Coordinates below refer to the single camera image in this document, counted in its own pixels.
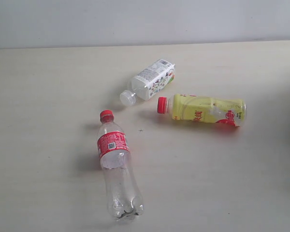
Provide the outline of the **yellow bottle red cap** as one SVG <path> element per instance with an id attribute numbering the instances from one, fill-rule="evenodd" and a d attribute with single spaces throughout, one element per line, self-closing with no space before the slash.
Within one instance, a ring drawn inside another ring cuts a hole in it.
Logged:
<path id="1" fill-rule="evenodd" d="M 223 100 L 188 94 L 175 94 L 158 99 L 157 112 L 169 114 L 173 120 L 220 123 L 240 127 L 247 117 L 242 99 Z"/>

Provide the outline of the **clear cola bottle red label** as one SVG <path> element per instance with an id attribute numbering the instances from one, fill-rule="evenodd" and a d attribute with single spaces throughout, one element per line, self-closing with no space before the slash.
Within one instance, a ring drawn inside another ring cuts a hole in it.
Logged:
<path id="1" fill-rule="evenodd" d="M 131 164 L 124 131 L 111 110 L 100 113 L 97 149 L 104 175 L 108 213 L 118 221 L 134 220 L 144 213 L 144 203 Z"/>

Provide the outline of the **white floral label bottle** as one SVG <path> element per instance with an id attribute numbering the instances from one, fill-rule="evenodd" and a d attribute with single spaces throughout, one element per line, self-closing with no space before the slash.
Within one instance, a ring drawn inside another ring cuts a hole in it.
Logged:
<path id="1" fill-rule="evenodd" d="M 135 75 L 119 98 L 124 106 L 133 106 L 138 99 L 147 101 L 171 83 L 175 76 L 175 64 L 164 59 L 155 61 Z"/>

